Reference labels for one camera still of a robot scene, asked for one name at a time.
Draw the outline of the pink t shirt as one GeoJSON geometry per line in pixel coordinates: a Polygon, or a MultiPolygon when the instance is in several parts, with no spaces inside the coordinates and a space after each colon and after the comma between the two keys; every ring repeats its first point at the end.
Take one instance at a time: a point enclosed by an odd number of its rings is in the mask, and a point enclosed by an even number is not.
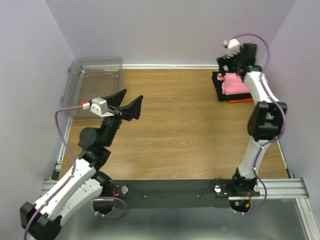
{"type": "MultiPolygon", "coordinates": [[[[226,96],[231,95],[243,95],[249,94],[251,95],[250,89],[246,85],[245,82],[236,74],[236,73],[226,73],[224,76],[221,73],[217,74],[217,80],[222,83],[221,90],[222,94],[226,96]]],[[[249,84],[253,82],[257,82],[257,84],[262,88],[260,83],[260,73],[258,72],[256,75],[246,76],[247,80],[249,80],[249,84]]],[[[266,85],[268,85],[268,80],[265,76],[262,76],[262,79],[266,85]]]]}

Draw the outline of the clear plastic bin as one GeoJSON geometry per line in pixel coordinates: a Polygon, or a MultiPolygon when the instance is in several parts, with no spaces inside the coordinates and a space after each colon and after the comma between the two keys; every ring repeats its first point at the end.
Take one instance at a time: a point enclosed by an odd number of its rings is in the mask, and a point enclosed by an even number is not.
{"type": "Polygon", "coordinates": [[[68,70],[62,107],[79,106],[123,88],[123,59],[120,56],[79,57],[73,60],[68,70]]]}

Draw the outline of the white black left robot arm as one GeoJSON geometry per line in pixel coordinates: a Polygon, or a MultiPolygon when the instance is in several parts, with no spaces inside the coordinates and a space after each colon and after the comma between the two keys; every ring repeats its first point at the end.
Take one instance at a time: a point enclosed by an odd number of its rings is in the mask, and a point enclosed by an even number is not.
{"type": "Polygon", "coordinates": [[[111,152],[107,149],[123,121],[138,120],[141,115],[143,95],[125,106],[121,103],[126,89],[106,97],[95,97],[80,105],[64,107],[57,113],[89,110],[102,118],[100,127],[86,127],[79,135],[82,151],[78,157],[71,152],[66,139],[61,140],[72,159],[69,171],[34,203],[25,202],[20,208],[20,222],[24,229],[23,239],[32,236],[36,240],[53,240],[63,223],[86,202],[104,198],[110,194],[108,176],[100,172],[111,152]]]}

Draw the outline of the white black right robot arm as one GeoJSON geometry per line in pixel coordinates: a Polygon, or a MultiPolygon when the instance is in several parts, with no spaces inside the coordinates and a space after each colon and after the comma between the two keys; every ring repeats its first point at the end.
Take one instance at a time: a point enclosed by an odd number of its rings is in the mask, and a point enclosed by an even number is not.
{"type": "Polygon", "coordinates": [[[226,75],[225,67],[237,74],[249,89],[255,107],[247,124],[249,142],[244,159],[231,179],[220,180],[215,187],[220,196],[244,197],[254,191],[266,150],[283,134],[287,104],[275,97],[263,69],[256,64],[255,43],[241,44],[233,38],[223,45],[226,54],[217,58],[221,75],[226,75]]]}

